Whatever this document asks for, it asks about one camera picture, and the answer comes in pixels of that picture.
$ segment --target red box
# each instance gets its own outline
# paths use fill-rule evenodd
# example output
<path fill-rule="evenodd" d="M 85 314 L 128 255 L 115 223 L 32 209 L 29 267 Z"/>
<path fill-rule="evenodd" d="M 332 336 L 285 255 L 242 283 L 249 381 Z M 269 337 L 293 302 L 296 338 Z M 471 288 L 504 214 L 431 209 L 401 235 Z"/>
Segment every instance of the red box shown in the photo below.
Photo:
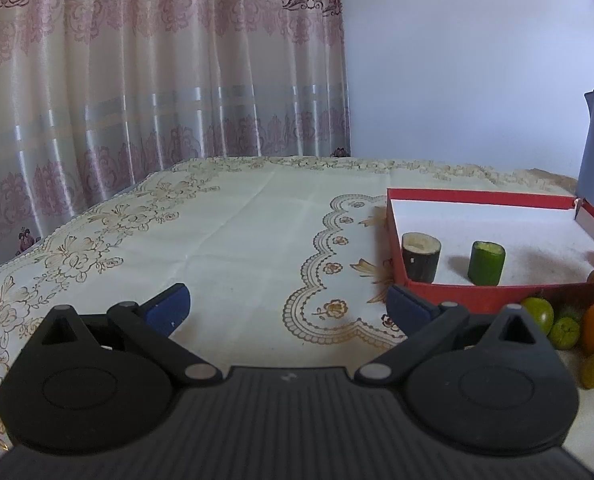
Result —
<path fill-rule="evenodd" d="M 508 303 L 519 303 L 537 293 L 541 293 L 544 298 L 553 303 L 577 301 L 581 306 L 589 306 L 594 303 L 594 283 L 475 286 L 413 282 L 408 278 L 404 267 L 401 240 L 397 233 L 393 211 L 393 200 L 519 206 L 543 210 L 574 210 L 577 208 L 576 214 L 580 212 L 580 209 L 584 209 L 589 213 L 589 216 L 586 217 L 591 218 L 590 222 L 594 222 L 594 208 L 589 203 L 578 202 L 578 199 L 571 196 L 496 191 L 388 189 L 386 221 L 395 283 L 407 287 L 434 304 L 439 304 L 442 301 L 456 301 L 473 313 L 494 314 Z"/>

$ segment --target curtain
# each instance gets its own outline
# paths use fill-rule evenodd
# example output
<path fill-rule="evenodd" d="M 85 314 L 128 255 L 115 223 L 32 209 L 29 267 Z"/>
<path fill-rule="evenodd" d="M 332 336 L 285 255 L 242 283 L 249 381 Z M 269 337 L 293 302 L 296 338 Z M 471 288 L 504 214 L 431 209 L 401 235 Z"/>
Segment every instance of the curtain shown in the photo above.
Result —
<path fill-rule="evenodd" d="M 0 0 L 0 263 L 191 157 L 349 152 L 341 0 Z"/>

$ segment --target dark cucumber piece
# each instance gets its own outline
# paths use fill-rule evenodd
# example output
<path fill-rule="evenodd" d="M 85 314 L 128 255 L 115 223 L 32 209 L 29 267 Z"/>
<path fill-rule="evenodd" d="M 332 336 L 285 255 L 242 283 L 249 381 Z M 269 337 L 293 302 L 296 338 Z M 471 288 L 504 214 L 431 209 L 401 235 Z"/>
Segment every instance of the dark cucumber piece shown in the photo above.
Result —
<path fill-rule="evenodd" d="M 499 285 L 501 273 L 506 261 L 506 250 L 493 242 L 475 242 L 472 244 L 468 278 L 475 285 Z"/>
<path fill-rule="evenodd" d="M 406 274 L 414 282 L 432 283 L 437 273 L 442 244 L 424 233 L 406 233 L 401 237 L 401 254 Z"/>

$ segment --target tablecloth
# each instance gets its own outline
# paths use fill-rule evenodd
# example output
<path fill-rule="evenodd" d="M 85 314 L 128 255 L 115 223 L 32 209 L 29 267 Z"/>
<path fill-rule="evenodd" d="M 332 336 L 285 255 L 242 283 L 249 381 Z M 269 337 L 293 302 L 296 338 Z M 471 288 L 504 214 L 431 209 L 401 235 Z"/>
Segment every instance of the tablecloth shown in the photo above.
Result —
<path fill-rule="evenodd" d="M 99 313 L 176 282 L 192 310 L 172 339 L 224 373 L 237 364 L 353 373 L 405 337 L 383 303 L 388 187 L 568 194 L 574 180 L 424 161 L 183 162 L 0 266 L 0 382 L 55 304 Z M 594 391 L 580 395 L 566 447 L 594 469 Z M 8 448 L 0 420 L 0 456 Z"/>

